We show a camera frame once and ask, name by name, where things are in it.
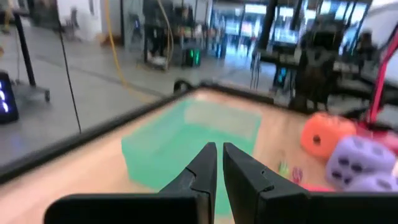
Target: green container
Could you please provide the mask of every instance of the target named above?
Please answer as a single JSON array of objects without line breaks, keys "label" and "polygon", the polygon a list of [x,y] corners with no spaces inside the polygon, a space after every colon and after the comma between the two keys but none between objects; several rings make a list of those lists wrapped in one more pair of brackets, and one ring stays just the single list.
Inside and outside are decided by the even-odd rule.
[{"label": "green container", "polygon": [[122,139],[129,178],[160,190],[192,161],[208,142],[218,150],[216,214],[231,213],[223,175],[223,143],[248,154],[256,143],[261,116],[207,101],[187,99]]}]

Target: metal stand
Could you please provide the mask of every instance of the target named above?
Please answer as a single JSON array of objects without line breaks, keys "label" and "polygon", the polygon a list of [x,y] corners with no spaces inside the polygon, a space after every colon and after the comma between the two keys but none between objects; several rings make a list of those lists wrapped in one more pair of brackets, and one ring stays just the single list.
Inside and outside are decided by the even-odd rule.
[{"label": "metal stand", "polygon": [[15,80],[12,82],[12,90],[16,98],[29,99],[38,94],[44,94],[44,99],[46,102],[50,101],[50,90],[47,88],[42,88],[36,85],[36,80],[33,73],[32,62],[30,61],[29,50],[26,44],[25,32],[21,22],[21,12],[14,11],[14,21],[19,35],[19,41],[21,43],[21,51],[24,56],[24,62],[26,67],[26,73],[29,83],[24,83],[20,80]]}]

